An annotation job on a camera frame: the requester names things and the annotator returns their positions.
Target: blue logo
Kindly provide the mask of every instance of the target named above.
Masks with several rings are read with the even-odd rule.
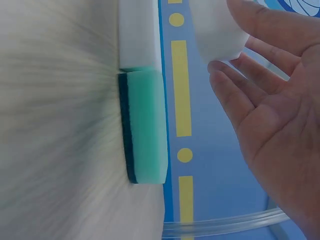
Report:
[[[284,9],[305,16],[320,17],[320,0],[257,0],[271,9]]]

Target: finger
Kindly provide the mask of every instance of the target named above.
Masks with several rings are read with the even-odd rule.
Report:
[[[270,63],[277,66],[285,74],[291,76],[296,66],[300,63],[301,58],[290,52],[284,51],[276,46],[267,44],[260,39],[250,37],[245,45],[248,49],[260,54]]]
[[[271,10],[245,0],[227,0],[239,26],[251,36],[301,57],[320,43],[320,20],[297,13]]]
[[[242,121],[255,109],[248,97],[222,71],[210,75],[211,87],[237,131]]]
[[[238,59],[232,60],[230,63],[269,95],[281,92],[286,84],[285,80],[245,53],[241,53]]]
[[[208,70],[209,72],[223,72],[249,98],[255,107],[257,107],[262,100],[268,96],[265,91],[223,62],[210,62],[208,65]]]

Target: yellow stripe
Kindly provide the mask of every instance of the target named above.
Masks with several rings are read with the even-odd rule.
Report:
[[[176,136],[192,134],[187,42],[171,41]]]
[[[194,180],[192,176],[179,177],[180,222],[194,221]],[[193,237],[183,237],[181,240],[194,240]]]
[[[182,0],[168,0],[168,4],[182,4]]]

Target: blue surface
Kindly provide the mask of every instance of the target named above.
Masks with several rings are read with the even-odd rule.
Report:
[[[270,7],[281,9],[281,5],[276,0],[265,2]],[[180,221],[179,176],[193,176],[195,221],[266,210],[267,194],[243,160],[231,123],[211,90],[207,66],[203,63],[196,47],[188,1],[184,0],[181,4],[168,4],[168,0],[160,0],[159,9],[170,147],[170,167],[167,182],[164,185],[165,221]],[[181,13],[184,16],[184,25],[180,27],[170,25],[169,16],[173,13]],[[191,137],[176,137],[172,40],[187,42]],[[249,50],[246,52],[261,64],[266,64],[263,57]],[[193,151],[193,159],[188,164],[181,163],[177,159],[177,153],[181,148],[190,148]],[[284,222],[281,226],[290,239],[305,239],[292,221]],[[264,227],[201,239],[274,240],[275,238],[269,228]]]

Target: clear plastic tube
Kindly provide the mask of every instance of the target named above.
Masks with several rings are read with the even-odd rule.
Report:
[[[231,234],[278,224],[286,220],[289,220],[289,217],[280,208],[274,208],[247,215],[193,223],[165,222],[162,238],[175,239]]]

